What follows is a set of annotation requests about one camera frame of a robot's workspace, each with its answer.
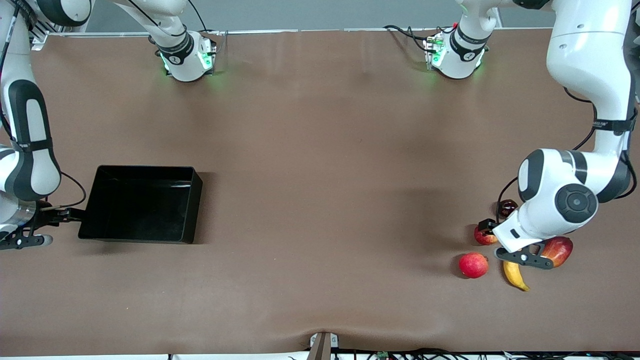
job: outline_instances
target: robot logo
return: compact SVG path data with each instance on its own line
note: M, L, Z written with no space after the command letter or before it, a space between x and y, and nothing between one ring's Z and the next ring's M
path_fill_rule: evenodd
M169 56L169 61L174 65L180 65L180 58L177 56Z

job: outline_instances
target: green led light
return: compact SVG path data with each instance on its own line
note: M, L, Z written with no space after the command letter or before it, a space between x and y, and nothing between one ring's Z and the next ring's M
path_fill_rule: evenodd
M210 69L212 66L211 55L208 55L207 53L200 53L200 57L201 57L200 61L202 62L202 66L205 69Z

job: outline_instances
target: cable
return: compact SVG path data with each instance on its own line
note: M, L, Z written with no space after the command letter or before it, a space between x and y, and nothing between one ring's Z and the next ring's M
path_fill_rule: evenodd
M43 208L40 209L40 211L48 211L48 210L57 210L57 209L62 209L62 208L70 208L72 206L76 206L78 204L82 204L85 200L86 200L86 190L84 189L84 187L82 186L82 184L74 179L72 176L68 175L66 172L60 172L62 175L66 176L67 178L69 178L69 180L73 181L74 183L76 183L76 185L78 185L78 187L80 188L80 190L82 190L82 200L80 201L76 201L73 204L67 204L67 205L58 205L58 206L50 206L48 208Z
M435 54L436 51L435 50L430 50L430 49L426 49L424 46L422 46L419 42L418 42L418 38L415 36L415 34L413 33L413 29L411 28L411 26L409 26L407 28L407 31L409 31L409 33L411 33L411 37L413 38L413 42L415 42L415 45L417 47L420 48L420 50L424 51L425 53L431 53L431 54Z
M414 38L416 38L418 40L427 40L427 38L424 38L424 37L416 37L415 35L412 36L410 33L406 32L405 30L403 30L403 29L401 29L401 28L399 28L399 27L397 27L395 25L387 25L387 26L384 26L383 28L384 29L398 30L402 35L404 35L406 37L410 37L410 38L414 37Z
M147 19L149 19L149 21L152 22L153 25L155 25L163 33L165 33L165 34L167 34L167 35L169 35L171 37L181 37L182 35L184 35L187 32L187 26L183 24L182 27L184 27L184 31L182 31L182 33L179 33L178 35L169 34L165 29L161 28L160 25L154 19L151 19L151 17L149 15L147 15L147 13L145 13L144 10L142 10L138 5L136 5L136 3L133 2L133 0L129 0L129 2L133 6L135 6L135 8L138 9L138 11L142 13L142 15L144 15Z
M579 97L577 97L577 96L575 96L575 95L571 94L571 93L569 92L569 89L567 89L565 86L563 86L563 89L564 89L564 92L566 92L566 94L567 94L567 95L569 95L569 97L570 97L570 98L572 98L573 100L580 101L580 102L588 102L588 103L592 104L592 102L591 102L590 100L587 100L587 99L581 99L581 98L579 98Z
M618 196L618 197L616 198L616 200L617 200L617 199L622 199L622 198L624 198L624 197L627 197L627 196L631 195L631 194L636 190L637 185L638 185L638 179L637 179L637 176L636 176L636 170L634 169L633 164L631 164L631 161L629 160L629 153L628 153L628 152L626 152L626 153L624 154L624 158L621 158L620 160L621 160L621 161L622 161L622 162L627 166L627 168L629 169L629 172L631 173L631 178L632 178L632 180L633 180L633 183L632 183L632 185L631 185L631 189L629 189L629 191L627 191L627 192L626 192L626 193L624 193L623 195Z
M419 37L416 34L413 33L413 29L411 28L411 26L409 26L406 31L399 28L398 26L395 25L387 25L384 26L385 29L394 29L394 30L398 30L402 35L406 36L406 37L410 37L413 39L413 42L415 42L415 45L422 51L426 52L426 53L431 53L431 54L435 54L436 51L435 50L431 50L431 49L426 49L424 46L422 46L422 44L420 44L418 42L418 40L420 41L426 41L427 38L426 37Z
M196 6L193 4L193 2L191 0L188 0L188 1L189 1L189 4L191 4L193 11L195 11L196 15L198 15L198 19L200 19L200 23L202 24L202 30L200 31L212 31L211 29L207 28L207 26L204 24L204 21L202 20L202 16L200 16L200 12L196 8Z

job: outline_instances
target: red apple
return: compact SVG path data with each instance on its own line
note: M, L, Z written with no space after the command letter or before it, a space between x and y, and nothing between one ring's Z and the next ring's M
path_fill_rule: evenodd
M478 230L478 226L474 229L474 238L480 245L491 245L498 241L494 234L485 234Z
M554 268L564 264L571 255L573 250L573 242L564 236L556 236L555 238L544 241L545 248L542 249L540 256L543 256L554 264Z
M476 279L489 271L489 262L487 258L479 252L469 252L462 255L458 261L458 266L462 274L471 279Z

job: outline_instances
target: apple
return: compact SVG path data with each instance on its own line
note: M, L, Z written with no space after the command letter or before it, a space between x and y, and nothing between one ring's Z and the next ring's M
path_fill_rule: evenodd
M478 226L474 229L474 238L480 245L491 245L498 241L494 234L485 234L478 230Z
M469 252L462 255L458 261L458 267L464 276L477 279L489 271L489 261L479 252Z
M508 218L509 215L511 215L511 213L517 208L518 203L511 199L502 200L500 201L500 203L498 203L498 210L500 216L502 216L503 218Z
M564 264L571 255L573 250L573 242L564 236L556 236L555 238L543 241L545 248L542 249L540 256L543 256L554 264L554 268Z

